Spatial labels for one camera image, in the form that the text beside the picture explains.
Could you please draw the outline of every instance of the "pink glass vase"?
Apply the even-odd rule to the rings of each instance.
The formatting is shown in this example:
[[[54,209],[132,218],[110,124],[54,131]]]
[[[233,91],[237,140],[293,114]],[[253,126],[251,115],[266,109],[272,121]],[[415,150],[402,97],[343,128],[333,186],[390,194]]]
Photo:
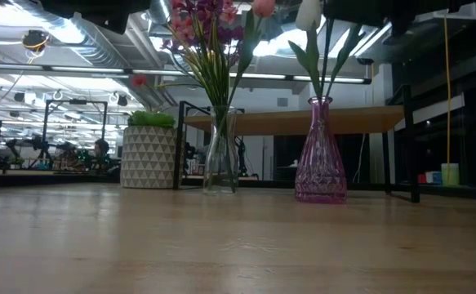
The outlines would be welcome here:
[[[312,124],[296,173],[296,199],[301,202],[346,202],[345,169],[328,122],[331,102],[332,98],[321,104],[318,98],[309,99]]]

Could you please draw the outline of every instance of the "table surface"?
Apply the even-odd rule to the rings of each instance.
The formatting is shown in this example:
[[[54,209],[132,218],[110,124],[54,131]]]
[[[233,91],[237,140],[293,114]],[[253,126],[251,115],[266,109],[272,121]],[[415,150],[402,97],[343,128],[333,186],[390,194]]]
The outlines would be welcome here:
[[[0,293],[476,293],[476,200],[0,189]]]
[[[330,126],[334,134],[382,133],[391,130],[403,118],[401,105],[330,110]],[[236,136],[306,135],[310,123],[309,110],[238,114]],[[211,118],[208,115],[186,117],[185,124],[211,132]]]

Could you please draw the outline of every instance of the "clear glass vase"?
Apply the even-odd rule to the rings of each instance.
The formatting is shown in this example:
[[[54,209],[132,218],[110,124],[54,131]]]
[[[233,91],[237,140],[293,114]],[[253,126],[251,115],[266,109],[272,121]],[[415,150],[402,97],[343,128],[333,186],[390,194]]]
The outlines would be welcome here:
[[[310,98],[312,124],[296,173],[296,199],[306,203],[346,202],[346,177],[328,121],[332,98]]]
[[[211,109],[211,144],[205,162],[203,191],[235,193],[238,187],[238,153],[234,139],[236,109],[215,106]]]

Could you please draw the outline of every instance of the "triangle-patterned planter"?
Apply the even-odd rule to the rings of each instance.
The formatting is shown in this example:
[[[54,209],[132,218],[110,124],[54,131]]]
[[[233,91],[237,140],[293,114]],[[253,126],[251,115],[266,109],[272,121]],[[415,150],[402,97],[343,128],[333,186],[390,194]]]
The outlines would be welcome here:
[[[175,155],[175,129],[127,127],[123,132],[122,187],[171,189]]]

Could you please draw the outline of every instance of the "white tulip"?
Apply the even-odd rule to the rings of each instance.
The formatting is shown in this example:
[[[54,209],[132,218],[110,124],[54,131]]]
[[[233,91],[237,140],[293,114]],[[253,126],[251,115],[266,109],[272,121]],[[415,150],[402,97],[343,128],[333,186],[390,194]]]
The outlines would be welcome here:
[[[310,31],[312,23],[316,24],[316,28],[321,24],[321,4],[319,0],[303,0],[297,12],[296,27]]]

